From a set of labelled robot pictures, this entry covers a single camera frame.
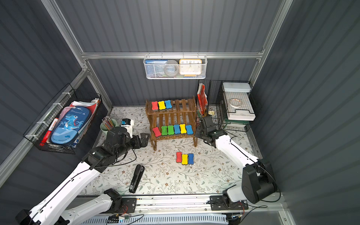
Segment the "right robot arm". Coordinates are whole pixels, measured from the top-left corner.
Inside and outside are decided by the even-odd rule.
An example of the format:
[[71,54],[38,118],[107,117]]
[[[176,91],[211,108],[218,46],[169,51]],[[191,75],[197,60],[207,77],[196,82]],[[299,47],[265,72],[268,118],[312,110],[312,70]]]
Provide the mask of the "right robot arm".
[[248,201],[258,203],[279,191],[274,177],[272,165],[268,160],[260,159],[240,147],[233,137],[223,129],[218,129],[212,117],[200,118],[200,125],[195,136],[221,152],[223,152],[238,168],[242,170],[241,184],[223,191],[225,204]]

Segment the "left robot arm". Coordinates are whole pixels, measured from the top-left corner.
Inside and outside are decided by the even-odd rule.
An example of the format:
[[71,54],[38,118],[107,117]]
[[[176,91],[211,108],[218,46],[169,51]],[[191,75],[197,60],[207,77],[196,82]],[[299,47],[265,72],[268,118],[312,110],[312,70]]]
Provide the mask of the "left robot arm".
[[119,212],[122,196],[110,188],[94,200],[72,210],[66,208],[92,180],[109,167],[120,165],[120,156],[145,148],[150,134],[130,135],[132,128],[115,127],[106,140],[91,149],[74,171],[43,201],[30,210],[21,210],[15,217],[19,225],[78,225],[102,212]]

